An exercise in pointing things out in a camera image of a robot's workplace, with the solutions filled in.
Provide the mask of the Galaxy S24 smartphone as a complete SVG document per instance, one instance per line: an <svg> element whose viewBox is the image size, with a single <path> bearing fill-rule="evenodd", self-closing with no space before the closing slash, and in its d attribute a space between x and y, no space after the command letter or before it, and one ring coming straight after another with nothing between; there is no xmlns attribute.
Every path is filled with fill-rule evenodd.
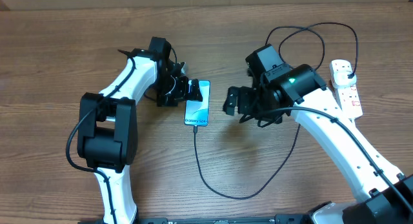
<svg viewBox="0 0 413 224"><path fill-rule="evenodd" d="M210 81L201 80L199 88L202 101L186 102L184 124L205 127L208 125L209 101L210 101Z"/></svg>

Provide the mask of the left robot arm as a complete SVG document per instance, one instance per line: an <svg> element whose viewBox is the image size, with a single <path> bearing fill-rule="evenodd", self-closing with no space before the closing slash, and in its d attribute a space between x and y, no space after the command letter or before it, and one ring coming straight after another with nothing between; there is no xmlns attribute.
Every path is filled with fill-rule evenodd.
<svg viewBox="0 0 413 224"><path fill-rule="evenodd" d="M137 152L137 104L149 88L156 91L159 107L175 107L181 101L202 101L200 82L185 74L186 64L171 60L172 45L153 37L148 49L126 51L126 66L114 81L98 93L80 100L77 153L85 159L85 171L99 183L104 205L100 223L138 223L130 166Z"/></svg>

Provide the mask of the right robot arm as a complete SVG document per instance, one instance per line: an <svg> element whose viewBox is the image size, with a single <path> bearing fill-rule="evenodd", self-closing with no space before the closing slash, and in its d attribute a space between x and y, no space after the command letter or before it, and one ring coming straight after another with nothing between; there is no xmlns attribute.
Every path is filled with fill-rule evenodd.
<svg viewBox="0 0 413 224"><path fill-rule="evenodd" d="M291 68L270 44L246 59L251 87L230 87L223 110L280 124L291 116L321 145L346 179L355 202L319 205L295 223L412 223L412 177L387 161L352 124L309 65Z"/></svg>

